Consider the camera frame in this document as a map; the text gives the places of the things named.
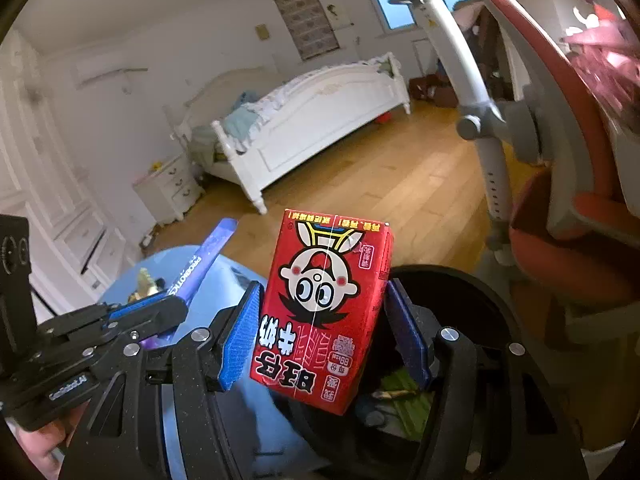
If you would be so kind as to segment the left hand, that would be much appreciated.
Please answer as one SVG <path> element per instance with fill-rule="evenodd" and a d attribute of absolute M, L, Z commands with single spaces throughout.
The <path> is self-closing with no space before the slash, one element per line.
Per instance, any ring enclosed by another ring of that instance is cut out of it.
<path fill-rule="evenodd" d="M 60 419 L 52 420 L 35 431 L 26 431 L 20 426 L 15 428 L 14 436 L 17 442 L 44 478 L 58 478 L 62 460 L 54 456 L 54 450 L 62 444 L 70 444 L 87 406 L 87 402 L 80 404 Z"/>

